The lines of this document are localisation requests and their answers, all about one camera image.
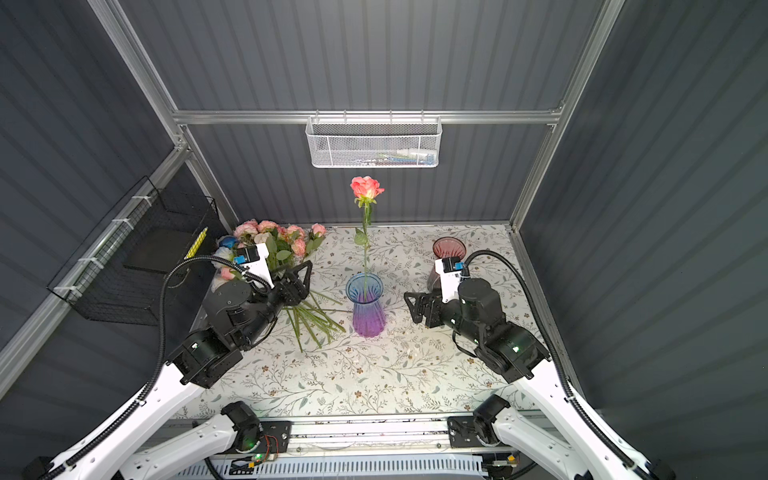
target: black mounting plate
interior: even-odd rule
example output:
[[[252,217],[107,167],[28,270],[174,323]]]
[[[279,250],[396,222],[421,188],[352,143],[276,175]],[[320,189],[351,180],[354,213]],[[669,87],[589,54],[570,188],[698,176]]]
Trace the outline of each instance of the black mounting plate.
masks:
[[[264,429],[265,435],[270,435],[277,439],[277,452],[285,453],[288,451],[288,441],[290,440],[290,428],[291,422],[261,422],[261,428]],[[275,442],[270,439],[270,454],[275,452]],[[237,451],[234,447],[226,450],[222,453],[232,453],[235,455]],[[266,453],[266,442],[262,442],[253,453]]]

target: white enclosure frame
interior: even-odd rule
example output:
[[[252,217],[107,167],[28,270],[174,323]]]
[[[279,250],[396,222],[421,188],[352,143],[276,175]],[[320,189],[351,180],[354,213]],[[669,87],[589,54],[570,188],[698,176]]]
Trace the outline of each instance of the white enclosure frame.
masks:
[[[154,67],[149,54],[144,49],[136,31],[131,26],[119,0],[88,0],[104,30],[109,34],[115,48],[125,61],[134,79],[147,97],[158,119],[176,147],[151,175],[157,187],[163,187],[186,163],[192,171],[202,191],[217,202],[220,217],[225,227],[232,228],[240,222],[237,214],[227,199],[210,165],[207,163],[200,146],[187,126],[189,124],[304,124],[309,116],[321,114],[318,111],[182,111],[170,96],[162,78]],[[443,124],[546,124],[550,127],[545,135],[538,156],[535,159],[523,191],[510,218],[510,238],[518,261],[521,264],[534,302],[541,312],[545,327],[554,340],[568,374],[575,388],[581,392],[571,362],[564,350],[561,337],[552,319],[541,285],[536,278],[533,266],[519,229],[528,214],[536,192],[547,172],[563,134],[571,122],[573,113],[581,99],[594,66],[600,57],[607,38],[624,5],[624,0],[604,0],[598,17],[592,27],[589,39],[584,46],[576,69],[571,76],[560,106],[547,111],[386,111],[386,112],[347,112],[324,111],[322,115],[336,115],[342,118],[354,115],[380,115],[389,119],[391,115],[422,117],[439,116]],[[51,294],[43,304],[29,317],[27,322],[0,352],[0,398],[8,391],[13,382],[31,362],[34,355],[45,344],[58,324],[70,310],[67,303]]]

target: electrical wire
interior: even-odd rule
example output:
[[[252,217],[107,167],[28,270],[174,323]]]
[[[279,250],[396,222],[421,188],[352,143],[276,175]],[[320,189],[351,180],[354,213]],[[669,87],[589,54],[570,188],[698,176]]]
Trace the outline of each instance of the electrical wire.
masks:
[[[605,435],[602,430],[600,430],[600,427],[598,427],[597,424],[595,424],[594,421],[590,418],[590,416],[587,415],[584,408],[574,397],[573,390],[571,390],[571,384],[568,381],[568,377],[565,376],[562,360],[560,359],[557,350],[554,349],[554,343],[552,342],[549,333],[547,333],[547,330],[544,328],[544,324],[538,315],[538,310],[536,309],[536,305],[534,304],[531,297],[531,291],[528,289],[528,284],[525,283],[525,280],[523,280],[523,277],[520,272],[518,272],[518,269],[516,269],[515,266],[512,265],[512,263],[500,253],[496,253],[493,250],[478,250],[473,252],[469,257],[467,257],[467,260],[464,261],[464,268],[462,268],[462,279],[469,278],[469,264],[480,255],[488,255],[489,257],[494,257],[495,259],[500,260],[504,265],[506,265],[507,268],[510,269],[510,271],[512,271],[512,274],[515,275],[515,278],[520,283],[520,287],[522,287],[523,293],[525,294],[525,299],[528,301],[528,305],[531,307],[531,313],[533,314],[533,318],[536,321],[536,326],[541,333],[541,338],[544,339],[544,343],[552,357],[554,369],[558,373],[560,385],[562,385],[562,389],[565,392],[565,397],[568,399],[568,402],[571,404],[574,410],[576,410],[576,413],[581,417],[584,423],[587,424],[587,427],[589,427],[589,429],[600,439],[600,441],[603,442],[603,444],[605,444],[605,446],[608,447],[608,449],[610,449],[621,460],[625,468],[631,468],[632,471],[635,472],[637,476],[643,480],[653,480],[653,477],[651,477],[647,472],[640,468],[639,465],[635,464],[632,458],[630,458],[629,455],[624,452],[624,450],[620,449],[618,445],[616,445],[611,439],[608,438],[607,435]]]
[[[235,270],[240,272],[243,275],[243,277],[247,278],[248,280],[261,283],[264,286],[266,293],[270,291],[270,285],[266,280],[256,275],[253,275],[245,267],[240,266],[236,263],[230,262],[229,260],[225,260],[223,258],[214,257],[212,255],[200,255],[197,257],[187,258],[179,262],[179,264],[176,265],[168,273],[168,275],[165,276],[165,278],[163,279],[163,286],[160,288],[160,308],[157,315],[157,338],[158,338],[157,361],[155,363],[154,371],[152,372],[152,377],[150,377],[149,382],[144,384],[144,388],[141,389],[141,391],[139,392],[138,396],[134,399],[134,401],[112,423],[110,423],[106,429],[102,430],[98,435],[96,435],[93,438],[93,440],[91,440],[82,449],[78,450],[73,456],[64,460],[61,463],[61,465],[59,465],[58,467],[54,468],[50,472],[47,472],[43,476],[41,476],[39,480],[51,480],[52,478],[56,478],[62,473],[64,473],[68,468],[74,468],[74,466],[77,464],[79,460],[82,460],[90,451],[95,449],[106,438],[108,438],[109,435],[112,435],[112,433],[114,433],[114,431],[117,430],[118,427],[120,427],[120,425],[122,425],[128,419],[128,417],[130,417],[131,414],[133,414],[133,412],[136,411],[136,409],[138,409],[140,406],[146,403],[149,393],[152,391],[152,389],[154,388],[154,384],[157,383],[157,379],[160,377],[161,371],[163,369],[163,364],[165,364],[165,291],[168,288],[168,282],[170,281],[171,277],[183,266],[189,263],[203,262],[203,261],[217,262],[217,263],[223,264],[224,266],[228,266],[229,268],[234,268]],[[254,290],[259,291],[256,288],[256,286],[254,286],[253,284],[251,284],[251,286]]]
[[[215,478],[215,480],[224,480],[224,477],[221,476],[219,472],[217,472],[216,467],[214,467],[214,463],[210,460],[210,457],[203,458],[203,462],[205,462],[205,466],[208,467],[208,472],[210,472],[210,475]]]
[[[266,438],[266,444],[270,444],[270,439],[275,441],[275,460],[277,460],[277,454],[280,453],[280,443],[277,442],[277,437],[273,437],[272,435],[265,435],[264,438]]]
[[[525,467],[520,468],[519,470],[517,470],[515,472],[512,472],[512,475],[508,476],[505,480],[515,480],[517,478],[520,478],[523,475],[525,475],[526,473],[528,473],[531,470],[533,470],[536,467],[536,465],[538,465],[538,463],[531,462],[531,463],[527,464]]]

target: pink flower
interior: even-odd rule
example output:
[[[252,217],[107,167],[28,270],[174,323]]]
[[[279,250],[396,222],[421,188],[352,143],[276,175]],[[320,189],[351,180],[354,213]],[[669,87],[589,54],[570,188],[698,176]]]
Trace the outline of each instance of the pink flower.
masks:
[[[326,235],[326,228],[319,223],[312,225],[312,233],[315,234],[315,238],[324,237]]]
[[[234,277],[234,273],[232,273],[232,270],[230,270],[228,266],[221,269],[221,278],[225,280],[232,280]]]
[[[291,225],[290,227],[288,227],[288,230],[286,230],[286,234],[288,235],[288,237],[293,235],[293,232],[299,232],[299,236],[297,238],[303,239],[306,236],[306,233],[304,233],[304,229],[297,225]]]
[[[262,220],[262,222],[259,223],[259,233],[271,232],[276,228],[277,228],[277,223],[274,223],[273,221]]]
[[[304,239],[295,239],[293,245],[290,246],[290,249],[293,250],[297,257],[303,257],[306,253],[306,243],[304,243]]]
[[[247,238],[248,235],[259,234],[259,229],[257,228],[258,223],[255,224],[255,222],[255,220],[248,220],[246,223],[243,223],[236,228],[233,235],[240,241],[250,240]]]
[[[354,177],[350,186],[358,200],[363,198],[373,200],[384,191],[383,188],[379,188],[379,182],[371,177]]]

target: white wire basket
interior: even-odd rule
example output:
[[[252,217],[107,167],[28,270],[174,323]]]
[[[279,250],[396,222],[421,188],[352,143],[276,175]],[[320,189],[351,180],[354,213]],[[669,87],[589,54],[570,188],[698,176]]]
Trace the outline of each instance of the white wire basket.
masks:
[[[414,123],[306,122],[312,165],[318,168],[437,167],[440,119]]]

